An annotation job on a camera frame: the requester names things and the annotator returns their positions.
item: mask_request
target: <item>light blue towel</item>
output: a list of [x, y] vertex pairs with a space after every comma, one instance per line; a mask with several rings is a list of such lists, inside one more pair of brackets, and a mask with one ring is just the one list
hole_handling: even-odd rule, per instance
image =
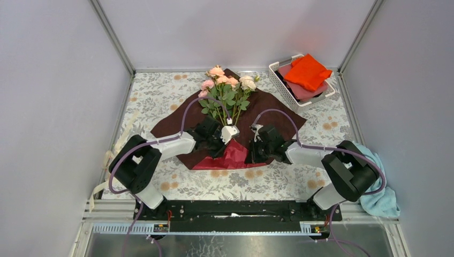
[[[376, 153], [372, 153], [367, 147], [355, 143], [355, 146], [366, 156], [369, 160], [377, 164], [384, 174], [383, 163]], [[382, 179], [379, 178], [377, 181], [370, 186], [366, 192], [379, 189], [382, 184]], [[360, 197], [362, 208], [369, 214], [377, 217], [395, 218], [399, 217], [400, 209], [396, 202], [396, 193], [394, 190], [386, 186], [381, 192], [372, 195], [363, 195]]]

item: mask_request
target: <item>red cloth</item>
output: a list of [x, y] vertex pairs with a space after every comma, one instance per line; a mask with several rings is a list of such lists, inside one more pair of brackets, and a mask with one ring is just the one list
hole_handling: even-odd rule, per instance
[[[285, 77], [285, 75], [287, 75], [287, 73], [291, 69], [292, 69], [291, 64], [282, 66], [279, 68], [279, 73], [283, 77]], [[290, 87], [290, 89], [292, 89], [292, 92], [295, 94], [296, 98], [299, 100], [302, 100], [302, 101], [307, 101], [307, 100], [313, 98], [314, 96], [323, 93], [326, 89], [328, 89], [328, 84], [326, 84], [325, 82], [323, 82], [322, 85], [315, 92], [305, 90], [300, 85], [297, 85], [297, 84], [289, 82], [289, 81], [287, 81], [287, 86]]]
[[292, 67], [284, 79], [311, 92], [316, 91], [332, 73], [310, 54], [294, 60]]
[[205, 157], [201, 162], [195, 165], [193, 170], [235, 170], [260, 167], [266, 163], [245, 164], [248, 150], [235, 140], [231, 140], [225, 148], [224, 156], [213, 159], [210, 156]]

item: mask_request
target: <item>white plastic basket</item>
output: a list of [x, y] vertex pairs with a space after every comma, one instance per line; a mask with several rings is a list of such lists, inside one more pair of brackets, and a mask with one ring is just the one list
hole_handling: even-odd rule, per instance
[[328, 85], [328, 89], [325, 90], [319, 97], [314, 97], [308, 101], [300, 101], [297, 102], [297, 100], [292, 96], [290, 93], [289, 89], [282, 83], [282, 81], [279, 79], [279, 77], [274, 73], [277, 71], [277, 69], [281, 66], [287, 65], [288, 63], [303, 57], [303, 55], [294, 55], [292, 56], [291, 59], [284, 61], [284, 62], [275, 62], [269, 65], [269, 77], [271, 79], [271, 82], [273, 82], [274, 86], [277, 88], [277, 90], [281, 93], [281, 95], [284, 97], [285, 101], [289, 104], [290, 108], [294, 112], [300, 112], [303, 111], [309, 107], [312, 107], [314, 104], [318, 104], [326, 100], [328, 97], [332, 96], [335, 94], [335, 90], [332, 87], [331, 83], [328, 83], [326, 80], [323, 83], [326, 83]]

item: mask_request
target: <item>orange cloth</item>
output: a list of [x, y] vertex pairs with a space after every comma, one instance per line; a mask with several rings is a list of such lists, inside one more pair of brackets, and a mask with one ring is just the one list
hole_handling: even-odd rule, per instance
[[310, 54], [294, 60], [292, 67], [284, 79], [311, 92], [316, 91], [332, 73]]

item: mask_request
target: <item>white tape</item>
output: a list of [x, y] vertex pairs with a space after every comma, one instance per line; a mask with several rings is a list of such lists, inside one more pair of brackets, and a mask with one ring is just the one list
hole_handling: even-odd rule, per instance
[[137, 119], [138, 115], [139, 111], [136, 110], [132, 115], [131, 119], [129, 120], [128, 125], [125, 127], [123, 134], [118, 138], [117, 143], [113, 147], [114, 154], [118, 154], [120, 152], [120, 148], [122, 147], [124, 142], [126, 142], [127, 136], [129, 135], [129, 131], [132, 129], [132, 125], [134, 124], [134, 121]]
[[95, 208], [95, 199], [93, 198], [93, 196], [95, 194], [98, 194], [101, 190], [103, 190], [107, 185], [109, 184], [109, 181], [107, 180], [106, 182], [104, 183], [101, 183], [97, 186], [95, 186], [95, 189], [93, 189], [93, 192], [92, 194], [90, 195], [90, 199], [88, 200], [88, 202], [90, 203], [90, 209], [89, 209], [89, 212], [91, 213], [92, 210]]
[[114, 159], [114, 154], [111, 150], [107, 151], [104, 155], [104, 161], [102, 162], [102, 168], [107, 169], [110, 164], [110, 160]]
[[[112, 153], [112, 151], [110, 151], [110, 150], [105, 153], [104, 162], [103, 162], [103, 169], [107, 169], [109, 167], [110, 160], [114, 159], [113, 158], [114, 154], [118, 154], [120, 152], [120, 148], [125, 143], [128, 135], [129, 135], [129, 131], [132, 129], [132, 125], [134, 124], [134, 121], [137, 119], [138, 116], [139, 116], [139, 111], [136, 110], [134, 112], [134, 114], [132, 115], [131, 119], [129, 120], [128, 125], [125, 127], [125, 130], [123, 131], [123, 134], [118, 138], [117, 143], [114, 145], [114, 147], [113, 147], [113, 149], [114, 149], [113, 152], [114, 153]], [[101, 190], [103, 190], [104, 188], [106, 188], [109, 185], [109, 177], [110, 177], [110, 174], [108, 173], [107, 181], [95, 186], [95, 188], [93, 189], [93, 192], [90, 195], [90, 198], [88, 199], [88, 202], [90, 204], [90, 209], [89, 209], [90, 213], [95, 208], [95, 199], [94, 199], [93, 196], [95, 194], [99, 193]]]

